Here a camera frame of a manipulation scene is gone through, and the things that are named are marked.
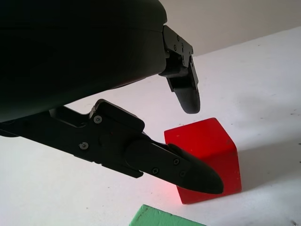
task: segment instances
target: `green block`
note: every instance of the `green block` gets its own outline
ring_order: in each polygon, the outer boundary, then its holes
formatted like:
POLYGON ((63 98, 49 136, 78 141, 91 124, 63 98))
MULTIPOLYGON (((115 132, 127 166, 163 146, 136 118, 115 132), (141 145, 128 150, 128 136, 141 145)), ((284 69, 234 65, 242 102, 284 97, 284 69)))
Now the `green block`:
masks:
POLYGON ((142 205, 129 226, 205 226, 182 217, 142 205))

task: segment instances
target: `white surface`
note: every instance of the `white surface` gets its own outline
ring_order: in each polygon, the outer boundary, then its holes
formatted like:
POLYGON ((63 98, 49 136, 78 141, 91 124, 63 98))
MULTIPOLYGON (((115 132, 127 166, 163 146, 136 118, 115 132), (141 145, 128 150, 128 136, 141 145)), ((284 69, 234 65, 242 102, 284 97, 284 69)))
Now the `white surface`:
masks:
POLYGON ((202 109, 185 114, 164 78, 99 98, 133 112, 145 132, 216 117, 236 143, 244 191, 182 205, 174 185, 130 178, 22 139, 0 137, 1 226, 126 226, 142 204, 212 226, 301 225, 301 27, 194 59, 202 109))
POLYGON ((301 26, 300 0, 160 0, 195 56, 301 26))

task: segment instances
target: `red block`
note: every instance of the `red block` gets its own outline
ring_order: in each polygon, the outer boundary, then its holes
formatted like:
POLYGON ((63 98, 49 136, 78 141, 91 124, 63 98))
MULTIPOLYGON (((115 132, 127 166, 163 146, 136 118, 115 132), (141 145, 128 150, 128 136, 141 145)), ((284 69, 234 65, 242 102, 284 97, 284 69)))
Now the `red block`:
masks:
POLYGON ((164 136, 166 144, 175 144, 211 166, 224 183, 222 194, 206 194, 177 187, 183 204, 241 192, 237 149, 216 118, 167 130, 164 136))

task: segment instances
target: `robotic arm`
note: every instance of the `robotic arm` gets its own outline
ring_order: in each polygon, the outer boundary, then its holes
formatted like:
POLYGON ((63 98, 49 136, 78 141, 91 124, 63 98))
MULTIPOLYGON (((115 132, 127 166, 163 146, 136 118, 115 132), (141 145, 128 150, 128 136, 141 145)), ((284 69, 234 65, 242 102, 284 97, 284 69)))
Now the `robotic arm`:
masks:
POLYGON ((186 113, 199 112, 193 48, 164 25, 160 2, 33 2, 23 5, 27 14, 18 7, 0 14, 0 135, 22 136, 135 178, 145 172, 222 193, 213 169, 175 145, 153 141, 143 121, 125 110, 105 100, 84 115, 64 106, 159 74, 186 113))

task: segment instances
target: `bolt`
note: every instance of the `bolt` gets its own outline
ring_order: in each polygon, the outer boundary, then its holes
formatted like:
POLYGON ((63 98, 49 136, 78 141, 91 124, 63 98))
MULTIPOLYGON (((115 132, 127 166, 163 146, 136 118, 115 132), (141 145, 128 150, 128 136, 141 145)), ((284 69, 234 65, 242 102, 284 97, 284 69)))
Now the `bolt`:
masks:
POLYGON ((79 148, 80 148, 81 150, 87 150, 88 147, 89 147, 89 144, 88 144, 87 142, 83 142, 83 143, 81 143, 81 144, 79 145, 79 148))
POLYGON ((186 172, 184 170, 180 172, 180 177, 183 178, 185 175, 186 175, 186 172))
POLYGON ((101 123, 102 120, 103 120, 102 117, 99 116, 99 115, 95 116, 94 119, 93 119, 93 121, 94 121, 96 124, 101 123))
POLYGON ((152 169, 152 173, 155 175, 155 174, 158 174, 159 173, 159 169, 158 168, 153 168, 152 169))
POLYGON ((180 160, 179 159, 174 159, 174 165, 178 165, 180 163, 180 160))

